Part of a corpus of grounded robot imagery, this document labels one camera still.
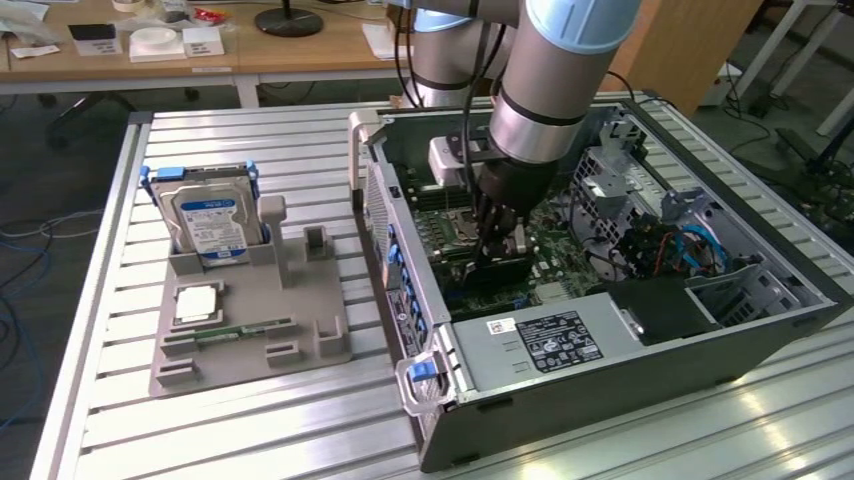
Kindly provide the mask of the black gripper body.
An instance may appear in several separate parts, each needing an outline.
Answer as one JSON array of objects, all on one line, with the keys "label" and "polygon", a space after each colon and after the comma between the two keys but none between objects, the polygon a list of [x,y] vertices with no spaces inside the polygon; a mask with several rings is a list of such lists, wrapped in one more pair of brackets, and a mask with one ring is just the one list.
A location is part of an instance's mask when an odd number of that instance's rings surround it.
[{"label": "black gripper body", "polygon": [[509,208],[517,216],[528,216],[544,201],[557,173],[557,161],[533,164],[498,159],[485,162],[478,177],[480,211],[488,212],[496,206]]}]

